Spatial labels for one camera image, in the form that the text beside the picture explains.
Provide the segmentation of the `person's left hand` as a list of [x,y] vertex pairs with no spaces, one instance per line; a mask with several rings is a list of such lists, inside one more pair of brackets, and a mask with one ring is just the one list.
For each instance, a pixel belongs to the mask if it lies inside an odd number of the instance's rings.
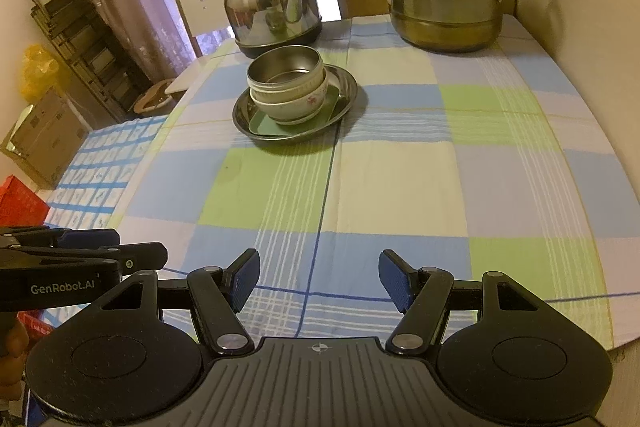
[[1,358],[1,399],[15,401],[22,395],[22,375],[29,335],[19,319],[14,320],[12,329],[6,333],[6,355]]

